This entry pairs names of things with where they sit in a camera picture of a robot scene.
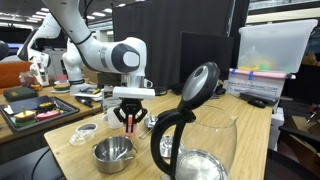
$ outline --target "plastic storage bin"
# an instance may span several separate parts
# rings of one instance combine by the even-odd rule
[[[240,28],[238,69],[297,72],[317,24],[311,19]]]

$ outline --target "wooden tabletop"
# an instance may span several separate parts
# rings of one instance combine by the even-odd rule
[[[75,100],[74,97],[71,97],[69,95],[69,93],[65,93],[65,94],[52,94],[50,91],[53,90],[53,87],[46,87],[43,88],[42,91],[39,91],[39,96],[49,96],[49,97],[58,97],[66,102],[68,102],[69,104],[72,104],[73,106],[77,107],[80,109],[80,111],[78,113],[72,114],[70,116],[67,117],[63,117],[54,121],[50,121],[48,123],[44,123],[41,124],[39,126],[36,126],[34,128],[30,128],[28,130],[24,130],[24,131],[20,131],[20,132],[15,132],[12,131],[9,127],[9,124],[7,124],[7,122],[5,121],[5,119],[0,115],[0,125],[2,126],[2,129],[0,130],[0,144],[8,142],[8,141],[12,141],[14,139],[17,138],[21,138],[24,136],[27,136],[29,134],[44,130],[44,129],[48,129],[48,128],[52,128],[54,126],[57,126],[59,124],[65,123],[67,121],[71,121],[71,120],[75,120],[75,119],[79,119],[82,117],[86,117],[89,115],[94,115],[97,112],[101,112],[102,108],[100,106],[100,103],[97,102],[93,102],[93,109],[80,104],[79,102],[77,102]],[[9,102],[6,101],[5,97],[3,95],[0,96],[0,104],[8,104]]]
[[[151,114],[159,114],[175,108],[179,101],[180,96],[168,93],[165,96],[156,97],[154,100],[144,100],[143,105],[151,111]],[[261,109],[248,105],[246,101],[228,94],[219,99],[209,100],[206,104],[229,110],[239,117],[236,122],[236,154],[229,174],[230,179],[263,179],[272,109],[270,107]],[[163,172],[157,168],[151,157],[150,135],[143,140],[138,138],[144,130],[143,123],[138,124],[136,136],[131,137],[134,147],[138,150],[132,163],[123,171],[115,174],[103,174],[98,171],[92,147],[107,137],[124,134],[123,128],[110,129],[107,124],[102,122],[102,116],[102,114],[93,116],[45,134],[45,138],[66,178],[69,180],[160,179]],[[86,123],[98,125],[95,138],[80,147],[71,146],[69,139],[75,129]]]

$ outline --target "ceiling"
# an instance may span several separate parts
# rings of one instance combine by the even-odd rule
[[[80,0],[79,11],[83,15],[85,4],[88,4],[91,0]],[[92,0],[90,3],[87,15],[92,16],[93,12],[102,12],[106,16],[95,16],[94,20],[88,19],[89,25],[101,23],[103,21],[111,20],[111,13],[103,12],[106,8],[117,7],[118,5],[125,3],[135,3],[141,0]],[[251,0],[250,6],[261,5],[266,6],[270,3],[278,3],[280,0]],[[306,1],[306,0],[282,0],[282,1]],[[27,25],[29,28],[37,28],[41,25],[42,21],[37,23],[26,22],[26,19],[32,17],[37,11],[45,7],[42,0],[0,0],[0,26],[23,27]],[[305,9],[290,10],[283,12],[264,12],[261,14],[250,14],[247,18],[247,23],[259,23],[259,22],[271,22],[271,21],[283,21],[293,19],[305,19],[305,18],[319,18],[320,8],[307,7]]]
[[[85,4],[88,4],[91,0],[80,0],[79,10],[83,15]],[[93,0],[88,6],[87,15],[92,16],[93,12],[104,13],[106,16],[99,17],[94,16],[95,19],[88,19],[89,23],[100,22],[103,20],[110,20],[111,13],[103,12],[106,8],[117,7],[118,5],[125,3],[134,3],[136,0]],[[38,27],[42,21],[38,23],[26,22],[26,19],[35,15],[41,8],[46,7],[42,0],[1,0],[0,1],[0,23],[2,25],[11,25],[11,23],[17,25],[28,25]]]

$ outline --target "tray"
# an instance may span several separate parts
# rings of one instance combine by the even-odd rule
[[[9,124],[9,127],[13,131],[16,131],[16,132],[24,131],[24,130],[27,130],[27,129],[30,129],[30,128],[35,128],[35,127],[40,126],[42,124],[45,124],[45,123],[48,123],[48,122],[51,122],[51,121],[54,121],[54,120],[57,120],[57,119],[60,119],[60,118],[63,118],[63,117],[69,116],[71,114],[75,114],[75,113],[79,112],[79,109],[77,107],[75,107],[75,106],[73,106],[73,105],[71,105],[71,104],[59,99],[58,97],[50,97],[50,99],[52,100],[52,102],[56,102],[61,108],[66,110],[66,112],[60,114],[59,116],[55,116],[53,118],[46,119],[46,120],[43,120],[43,121],[36,121],[36,122],[34,122],[32,124],[29,124],[29,125],[26,125],[26,126],[23,126],[23,127],[15,126],[13,115],[9,115],[4,110],[6,105],[0,105],[0,112],[1,112],[2,117],[7,122],[7,124]]]

